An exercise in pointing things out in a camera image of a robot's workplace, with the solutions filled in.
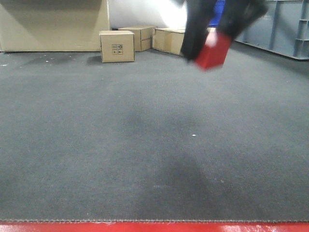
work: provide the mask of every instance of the robotic arm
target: robotic arm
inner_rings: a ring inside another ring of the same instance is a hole
[[[225,0],[225,8],[217,27],[214,47],[205,45],[207,27],[214,16],[217,0],[186,0],[187,23],[181,52],[202,69],[222,65],[231,42],[249,25],[267,12],[264,0]]]

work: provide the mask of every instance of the shipping symbol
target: shipping symbol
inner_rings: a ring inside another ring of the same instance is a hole
[[[113,44],[112,45],[112,54],[113,55],[123,55],[123,45],[122,44]]]

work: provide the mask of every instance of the large cardboard box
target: large cardboard box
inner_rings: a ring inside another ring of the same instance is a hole
[[[155,28],[153,49],[181,56],[185,29]]]
[[[102,62],[135,60],[134,33],[128,30],[100,31]]]
[[[137,25],[118,30],[129,30],[134,33],[134,48],[136,52],[142,52],[152,48],[153,29],[156,26]]]
[[[0,0],[0,50],[100,51],[108,0]]]

